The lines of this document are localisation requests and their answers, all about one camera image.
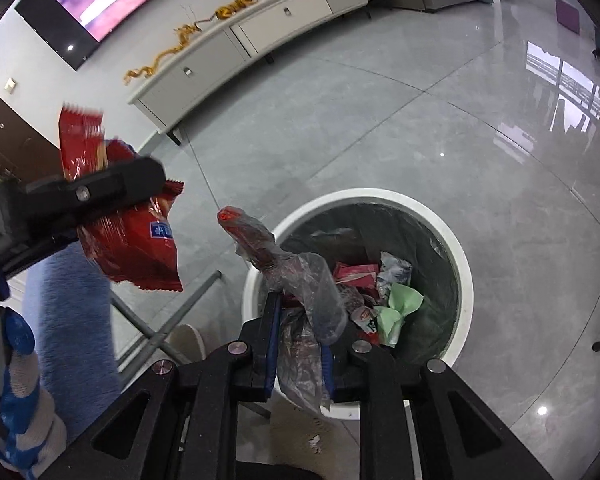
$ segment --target trash can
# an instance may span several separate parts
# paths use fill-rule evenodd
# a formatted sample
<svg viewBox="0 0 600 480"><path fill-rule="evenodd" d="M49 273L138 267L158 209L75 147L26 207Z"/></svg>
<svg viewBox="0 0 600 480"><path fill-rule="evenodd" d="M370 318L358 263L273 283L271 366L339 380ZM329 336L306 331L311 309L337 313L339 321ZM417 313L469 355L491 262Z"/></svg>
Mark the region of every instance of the trash can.
<svg viewBox="0 0 600 480"><path fill-rule="evenodd" d="M422 364L458 358L474 309L474 285L464 251L451 229L431 209L384 189L346 189L295 210L273 229L276 242L293 253L321 254L331 267L379 263L380 251L413 264L411 286L425 301L406 318L395 354ZM242 295L242 321L259 317L267 291L262 275L248 272ZM359 419L358 403L322 408L330 418Z"/></svg>

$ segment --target wall switch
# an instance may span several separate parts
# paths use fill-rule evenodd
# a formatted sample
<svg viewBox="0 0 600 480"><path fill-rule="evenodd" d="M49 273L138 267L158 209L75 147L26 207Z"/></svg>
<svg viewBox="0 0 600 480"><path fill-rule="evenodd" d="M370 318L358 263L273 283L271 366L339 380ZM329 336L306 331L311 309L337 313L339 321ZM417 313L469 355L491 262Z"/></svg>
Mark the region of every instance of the wall switch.
<svg viewBox="0 0 600 480"><path fill-rule="evenodd" d="M16 83L13 79L8 78L7 84L4 86L4 89L7 91L7 93L13 94L13 91L15 90L17 84L18 83Z"/></svg>

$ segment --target red wrapper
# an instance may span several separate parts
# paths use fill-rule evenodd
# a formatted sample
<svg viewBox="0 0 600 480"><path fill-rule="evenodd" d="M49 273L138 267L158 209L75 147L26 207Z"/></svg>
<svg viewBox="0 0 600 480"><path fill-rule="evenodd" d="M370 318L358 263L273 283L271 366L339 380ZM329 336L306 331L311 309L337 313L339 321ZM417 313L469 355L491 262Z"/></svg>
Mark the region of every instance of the red wrapper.
<svg viewBox="0 0 600 480"><path fill-rule="evenodd" d="M356 286L368 291L374 298L378 298L376 289L378 271L376 264L348 266L337 262L336 268L333 269L333 279L336 284Z"/></svg>
<svg viewBox="0 0 600 480"><path fill-rule="evenodd" d="M59 120L64 177L75 180L109 163L134 158L119 139L104 141L102 115L63 108ZM158 196L78 228L84 253L114 282L147 290L182 290L167 216L184 184L167 180Z"/></svg>

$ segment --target tv stand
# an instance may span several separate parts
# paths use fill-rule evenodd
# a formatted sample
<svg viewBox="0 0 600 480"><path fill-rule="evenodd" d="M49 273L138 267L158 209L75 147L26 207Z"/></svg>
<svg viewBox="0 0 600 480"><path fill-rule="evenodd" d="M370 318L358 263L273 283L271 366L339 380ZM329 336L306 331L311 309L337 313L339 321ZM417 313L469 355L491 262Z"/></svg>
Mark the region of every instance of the tv stand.
<svg viewBox="0 0 600 480"><path fill-rule="evenodd" d="M129 99L168 134L209 94L287 41L370 0L259 0L215 22L167 60Z"/></svg>

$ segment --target snack wrapper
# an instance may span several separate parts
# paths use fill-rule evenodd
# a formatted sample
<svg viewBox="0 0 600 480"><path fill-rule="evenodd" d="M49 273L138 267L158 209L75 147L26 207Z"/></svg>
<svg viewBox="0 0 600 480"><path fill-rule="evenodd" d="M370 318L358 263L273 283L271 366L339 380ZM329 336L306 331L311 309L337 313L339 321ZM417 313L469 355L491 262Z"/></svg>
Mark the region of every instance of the snack wrapper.
<svg viewBox="0 0 600 480"><path fill-rule="evenodd" d="M102 115L63 108L59 119L64 177L75 180L137 155L119 139L105 142ZM78 227L85 255L114 282L146 290L182 290L167 216L184 184L167 180L158 196Z"/></svg>

